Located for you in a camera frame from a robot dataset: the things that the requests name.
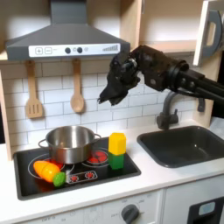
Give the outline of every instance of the stovetop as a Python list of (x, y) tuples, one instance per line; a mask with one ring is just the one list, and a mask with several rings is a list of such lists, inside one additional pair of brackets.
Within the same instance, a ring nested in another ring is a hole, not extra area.
[[(112, 170), (108, 161), (108, 147), (109, 139), (100, 139), (93, 144), (92, 157), (79, 164), (59, 164), (51, 159), (49, 150), (41, 148), (15, 153), (17, 197), (20, 200), (30, 200), (141, 174), (128, 154), (124, 155), (123, 168)], [(55, 163), (66, 174), (66, 183), (61, 187), (54, 187), (40, 178), (33, 169), (34, 162), (38, 160)]]

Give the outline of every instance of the black robotic arm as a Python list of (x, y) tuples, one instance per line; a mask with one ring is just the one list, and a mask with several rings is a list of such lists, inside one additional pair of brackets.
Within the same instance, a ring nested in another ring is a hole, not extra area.
[(99, 103), (118, 104), (137, 86), (142, 72), (144, 83), (157, 91), (166, 88), (173, 92), (224, 104), (224, 86), (205, 78), (202, 73), (189, 69), (184, 60), (175, 60), (162, 52), (140, 45), (131, 53), (120, 52), (110, 63), (108, 85), (102, 91)]

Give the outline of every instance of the toy carrot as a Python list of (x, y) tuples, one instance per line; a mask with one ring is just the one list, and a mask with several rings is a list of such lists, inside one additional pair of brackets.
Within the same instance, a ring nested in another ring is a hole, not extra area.
[(42, 179), (53, 183), (55, 186), (62, 186), (66, 182), (66, 174), (61, 172), (56, 164), (47, 161), (36, 161), (33, 168)]

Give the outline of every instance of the sink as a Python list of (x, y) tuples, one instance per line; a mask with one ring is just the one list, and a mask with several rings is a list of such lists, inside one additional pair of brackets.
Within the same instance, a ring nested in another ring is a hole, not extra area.
[(198, 126), (142, 134), (137, 141), (158, 164), (168, 168), (224, 158), (224, 141)]

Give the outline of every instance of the sink faucet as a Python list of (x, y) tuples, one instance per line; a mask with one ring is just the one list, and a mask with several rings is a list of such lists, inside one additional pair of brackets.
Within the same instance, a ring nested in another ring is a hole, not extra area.
[[(178, 110), (175, 109), (175, 112), (173, 115), (170, 114), (170, 107), (172, 99), (177, 95), (175, 92), (170, 92), (165, 100), (164, 100), (164, 108), (163, 112), (160, 113), (160, 115), (157, 117), (157, 126), (161, 130), (168, 130), (170, 128), (171, 124), (178, 123), (179, 117), (178, 117)], [(205, 111), (205, 99), (199, 98), (199, 106), (198, 106), (199, 112)]]

